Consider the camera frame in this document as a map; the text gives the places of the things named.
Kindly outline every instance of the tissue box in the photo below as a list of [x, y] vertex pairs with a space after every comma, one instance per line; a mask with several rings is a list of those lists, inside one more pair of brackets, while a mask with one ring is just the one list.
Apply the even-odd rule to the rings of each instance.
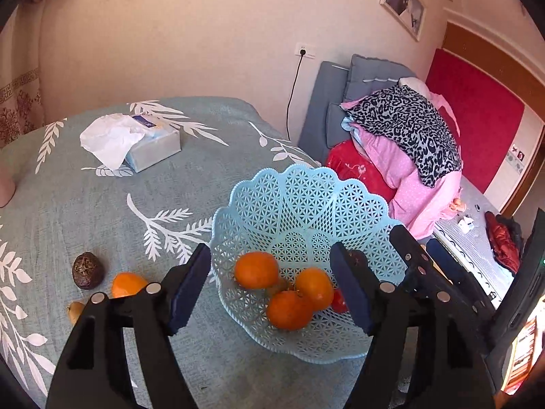
[[135, 115], [132, 118], [150, 132], [133, 145], [125, 157], [135, 172], [147, 169], [181, 150], [180, 132], [171, 125], [151, 116]]

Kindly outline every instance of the fruit basket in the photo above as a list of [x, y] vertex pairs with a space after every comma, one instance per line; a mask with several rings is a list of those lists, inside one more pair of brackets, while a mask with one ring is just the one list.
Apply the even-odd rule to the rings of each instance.
[[233, 276], [238, 258], [251, 251], [273, 254], [281, 275], [294, 281], [306, 267], [328, 272], [329, 251], [337, 241], [359, 249], [380, 280], [399, 284], [405, 264], [389, 242], [400, 224], [388, 217], [385, 200], [364, 184], [340, 181], [328, 168], [292, 165], [283, 173], [260, 170], [231, 192], [212, 224], [212, 270], [220, 300], [233, 319], [260, 345], [310, 363], [333, 363], [364, 356], [371, 338], [355, 326], [349, 313], [331, 308], [314, 314], [304, 329], [287, 332], [273, 327], [265, 314], [264, 291], [243, 289]]

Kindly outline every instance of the leopard print cloth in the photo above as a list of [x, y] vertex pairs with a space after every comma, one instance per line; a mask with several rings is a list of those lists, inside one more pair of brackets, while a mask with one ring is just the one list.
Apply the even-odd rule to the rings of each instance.
[[346, 110], [376, 136], [397, 143], [416, 165], [424, 186], [462, 169], [456, 141], [437, 109], [408, 86], [380, 89]]

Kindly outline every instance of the pink blanket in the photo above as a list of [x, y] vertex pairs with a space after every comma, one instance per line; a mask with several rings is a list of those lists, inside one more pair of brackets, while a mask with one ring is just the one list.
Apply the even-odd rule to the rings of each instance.
[[[436, 97], [431, 100], [432, 103], [437, 103], [437, 109], [445, 108], [448, 116], [454, 120], [459, 134], [460, 130], [450, 106], [443, 97]], [[389, 216], [405, 224], [415, 239], [431, 235], [435, 221], [451, 219], [457, 215], [457, 211], [449, 208], [449, 205], [460, 192], [461, 171], [450, 172], [440, 178], [434, 188], [424, 186], [415, 164], [394, 141], [374, 136], [357, 123], [350, 125], [355, 128], [354, 133], [358, 134], [360, 143], [386, 184], [397, 189], [395, 197], [388, 205]]]

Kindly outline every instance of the framed picture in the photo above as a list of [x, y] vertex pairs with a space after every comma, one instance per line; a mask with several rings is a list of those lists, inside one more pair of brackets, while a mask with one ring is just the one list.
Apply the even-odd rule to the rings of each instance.
[[422, 0], [380, 0], [380, 4], [397, 18], [416, 41], [420, 39], [426, 15]]

